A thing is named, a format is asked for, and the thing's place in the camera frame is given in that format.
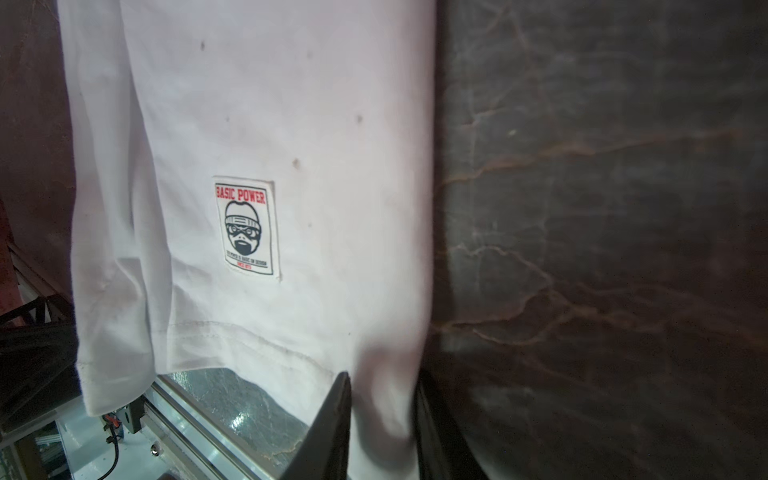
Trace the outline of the white tank top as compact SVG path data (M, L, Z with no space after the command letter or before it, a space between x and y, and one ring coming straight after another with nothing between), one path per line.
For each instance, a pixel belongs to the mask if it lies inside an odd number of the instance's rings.
M76 368L100 416L224 368L348 474L414 479L431 315L432 1L61 1Z

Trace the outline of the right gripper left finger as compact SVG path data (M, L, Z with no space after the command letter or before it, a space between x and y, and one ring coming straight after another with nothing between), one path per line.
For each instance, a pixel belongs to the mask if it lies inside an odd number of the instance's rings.
M341 372L281 480L345 480L351 416L351 381Z

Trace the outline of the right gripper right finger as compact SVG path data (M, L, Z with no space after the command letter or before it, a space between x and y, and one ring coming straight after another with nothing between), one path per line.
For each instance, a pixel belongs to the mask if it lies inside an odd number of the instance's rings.
M488 480L433 377L419 371L414 392L414 437L418 470L425 480Z

